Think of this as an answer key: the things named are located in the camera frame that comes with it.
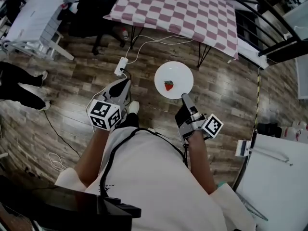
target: strawberry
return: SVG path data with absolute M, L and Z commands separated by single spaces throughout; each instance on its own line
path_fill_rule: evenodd
M 171 80 L 165 81 L 165 88 L 167 91 L 171 90 L 173 88 L 173 82 Z

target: hand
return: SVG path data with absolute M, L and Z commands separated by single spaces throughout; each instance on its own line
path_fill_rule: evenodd
M 189 149 L 206 150 L 205 141 L 203 139 L 203 132 L 195 130 L 188 139 Z

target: shirt sleeve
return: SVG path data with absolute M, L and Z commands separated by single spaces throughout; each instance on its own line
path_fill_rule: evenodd
M 227 227 L 232 227 L 228 230 L 234 230 L 234 228 L 242 231 L 256 230 L 252 215 L 228 184 L 218 187 L 210 196 L 222 209 Z
M 79 179 L 76 171 L 71 167 L 59 174 L 55 185 L 79 192 L 84 192 L 87 189 L 87 187 Z

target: black strap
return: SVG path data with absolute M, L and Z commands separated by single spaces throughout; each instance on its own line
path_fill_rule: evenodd
M 112 149 L 111 153 L 110 153 L 110 157 L 109 157 L 109 160 L 108 160 L 108 163 L 107 163 L 107 166 L 106 166 L 106 169 L 101 177 L 101 180 L 100 180 L 100 189 L 101 189 L 101 196 L 102 197 L 108 197 L 108 194 L 105 190 L 105 182 L 106 182 L 106 178 L 107 178 L 107 175 L 111 169 L 111 166 L 112 166 L 112 163 L 114 161 L 114 158 L 115 158 L 115 154 L 116 154 L 116 151 L 121 147 L 122 144 L 124 144 L 126 141 L 130 140 L 133 136 L 135 136 L 136 132 L 138 131 L 141 131 L 141 130 L 144 130 L 144 131 L 147 131 L 155 136 L 158 136 L 160 137 L 159 135 L 153 133 L 152 131 L 149 131 L 148 129 L 145 129 L 145 128 L 137 128 L 135 129 L 134 131 L 132 131 L 132 133 L 126 137 L 125 139 L 123 139 L 123 141 L 121 141 L 114 149 Z M 171 144 L 169 141 L 165 140 L 166 142 L 168 142 L 183 158 L 183 162 L 184 164 L 186 165 L 186 167 L 188 167 L 187 165 L 187 158 L 184 156 L 184 154 L 177 148 L 175 147 L 173 144 Z

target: white plate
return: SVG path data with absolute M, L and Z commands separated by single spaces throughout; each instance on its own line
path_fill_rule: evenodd
M 173 88 L 165 88 L 165 81 L 171 80 Z M 189 93 L 193 88 L 193 74 L 191 70 L 180 62 L 167 62 L 161 65 L 155 73 L 156 89 L 166 98 L 179 99 L 182 94 Z

